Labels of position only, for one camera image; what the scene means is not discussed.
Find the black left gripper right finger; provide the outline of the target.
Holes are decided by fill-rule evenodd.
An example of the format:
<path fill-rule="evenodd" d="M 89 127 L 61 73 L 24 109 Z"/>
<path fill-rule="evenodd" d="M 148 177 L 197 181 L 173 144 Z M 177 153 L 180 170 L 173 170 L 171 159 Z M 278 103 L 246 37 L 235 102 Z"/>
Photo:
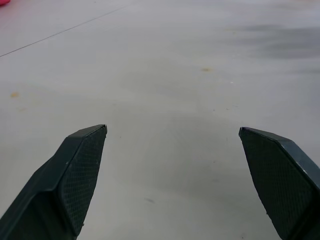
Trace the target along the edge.
<path fill-rule="evenodd" d="M 292 140 L 241 127 L 254 187 L 281 240 L 320 240 L 320 167 Z"/>

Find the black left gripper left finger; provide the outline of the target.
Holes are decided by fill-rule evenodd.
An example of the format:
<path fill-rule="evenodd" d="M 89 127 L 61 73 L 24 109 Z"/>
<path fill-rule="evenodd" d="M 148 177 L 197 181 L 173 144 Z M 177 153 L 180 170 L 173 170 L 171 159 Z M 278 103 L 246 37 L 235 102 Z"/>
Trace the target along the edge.
<path fill-rule="evenodd" d="M 64 139 L 0 218 L 0 240 L 77 240 L 98 181 L 107 126 Z"/>

